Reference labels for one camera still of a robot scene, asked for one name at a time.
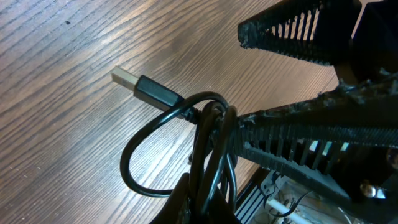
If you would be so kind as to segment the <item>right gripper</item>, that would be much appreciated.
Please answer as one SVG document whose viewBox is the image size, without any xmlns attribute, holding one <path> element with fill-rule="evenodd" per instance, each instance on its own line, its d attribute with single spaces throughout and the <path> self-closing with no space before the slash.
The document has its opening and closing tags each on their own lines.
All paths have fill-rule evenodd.
<svg viewBox="0 0 398 224">
<path fill-rule="evenodd" d="M 317 43 L 341 83 L 238 116 L 234 152 L 374 223 L 397 222 L 397 2 L 322 1 Z"/>
</svg>

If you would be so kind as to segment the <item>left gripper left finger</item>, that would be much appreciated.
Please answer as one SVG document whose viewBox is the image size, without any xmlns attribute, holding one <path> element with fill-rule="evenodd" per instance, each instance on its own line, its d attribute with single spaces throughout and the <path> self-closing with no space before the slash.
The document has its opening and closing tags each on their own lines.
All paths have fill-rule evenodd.
<svg viewBox="0 0 398 224">
<path fill-rule="evenodd" d="M 150 224 L 190 223 L 189 173 L 184 173 Z"/>
</svg>

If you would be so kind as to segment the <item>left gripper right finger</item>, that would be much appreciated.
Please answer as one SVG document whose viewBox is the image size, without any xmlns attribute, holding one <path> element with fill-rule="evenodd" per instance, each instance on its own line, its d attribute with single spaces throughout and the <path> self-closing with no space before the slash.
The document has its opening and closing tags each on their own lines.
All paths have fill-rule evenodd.
<svg viewBox="0 0 398 224">
<path fill-rule="evenodd" d="M 229 209 L 221 191 L 216 188 L 208 202 L 206 222 L 208 224 L 240 224 L 235 214 Z"/>
</svg>

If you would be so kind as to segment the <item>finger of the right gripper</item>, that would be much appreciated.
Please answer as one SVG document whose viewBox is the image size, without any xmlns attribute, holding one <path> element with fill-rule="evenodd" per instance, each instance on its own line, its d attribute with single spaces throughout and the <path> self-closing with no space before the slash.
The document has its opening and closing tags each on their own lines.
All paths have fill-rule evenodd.
<svg viewBox="0 0 398 224">
<path fill-rule="evenodd" d="M 358 0 L 284 0 L 238 25 L 241 47 L 319 65 L 336 65 L 349 52 L 361 11 Z"/>
</svg>

